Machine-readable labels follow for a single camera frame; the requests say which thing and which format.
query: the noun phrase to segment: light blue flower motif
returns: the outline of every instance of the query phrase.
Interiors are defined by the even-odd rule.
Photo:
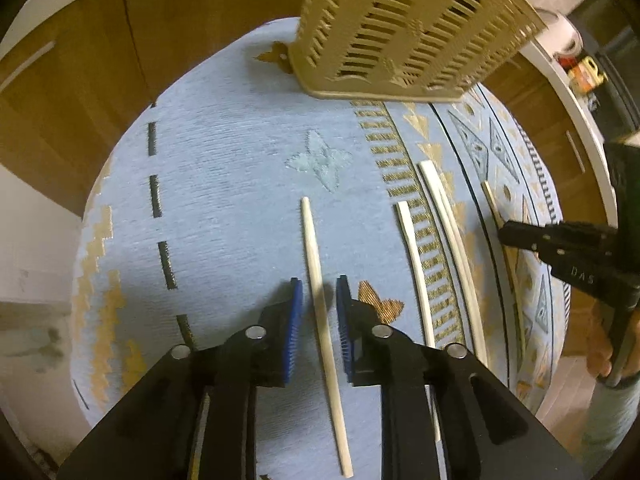
[[[338,170],[348,166],[353,157],[344,150],[329,148],[315,130],[306,133],[306,152],[292,156],[285,164],[298,171],[313,172],[331,192],[338,189]]]

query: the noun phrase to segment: patterned tablecloth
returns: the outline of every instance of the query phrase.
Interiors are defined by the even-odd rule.
[[[484,181],[505,219],[561,218],[546,168],[500,102],[481,86],[452,105],[316,100],[286,60],[282,43],[295,28],[295,19],[269,23],[201,63],[113,150],[84,216],[72,379],[96,424],[181,341],[177,314],[188,314],[201,348],[220,344],[297,276],[306,309],[297,364],[290,387],[258,393],[258,473],[331,480],[340,469],[314,338],[302,196],[330,290],[346,274],[353,292],[393,317],[400,310],[393,325],[424,342],[394,208],[407,200],[436,344],[473,349],[450,243],[415,167],[431,159],[470,261],[489,366],[534,412],[559,359],[569,293],[534,254],[507,258],[498,243]],[[333,293],[327,299],[342,370]],[[339,377],[355,474],[379,478],[378,390]]]

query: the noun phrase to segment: silver screw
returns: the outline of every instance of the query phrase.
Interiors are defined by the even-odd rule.
[[[267,335],[267,331],[263,326],[253,325],[244,331],[244,335],[249,339],[262,339]]]
[[[447,346],[447,354],[456,359],[462,359],[468,354],[468,351],[460,343],[451,343]]]
[[[379,338],[387,338],[391,336],[394,330],[389,325],[376,325],[371,329],[371,333]]]
[[[174,359],[184,359],[189,357],[189,354],[191,354],[191,349],[187,345],[176,345],[171,348],[171,357]]]

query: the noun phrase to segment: cabinet handle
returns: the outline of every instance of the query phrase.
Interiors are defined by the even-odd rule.
[[[580,156],[580,153],[578,152],[578,148],[575,147],[574,138],[571,136],[571,132],[569,130],[566,131],[566,139],[569,141],[569,144],[571,145],[571,149],[574,150],[575,158],[578,161],[578,166],[580,166],[580,172],[582,174],[585,174],[587,172],[587,170],[584,168],[584,163],[582,161],[582,157]]]
[[[56,46],[56,41],[49,41],[45,46],[38,49],[36,52],[31,54],[25,61],[23,61],[18,68],[16,68],[13,72],[11,72],[7,78],[0,83],[0,93],[7,88],[15,78],[17,78],[22,72],[28,69],[32,64],[34,64],[37,60],[39,60],[42,56],[44,56],[49,50]]]

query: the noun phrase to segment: plastic basket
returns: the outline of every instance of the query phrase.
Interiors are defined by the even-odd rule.
[[[454,101],[542,28],[526,0],[304,0],[289,59],[316,97]]]

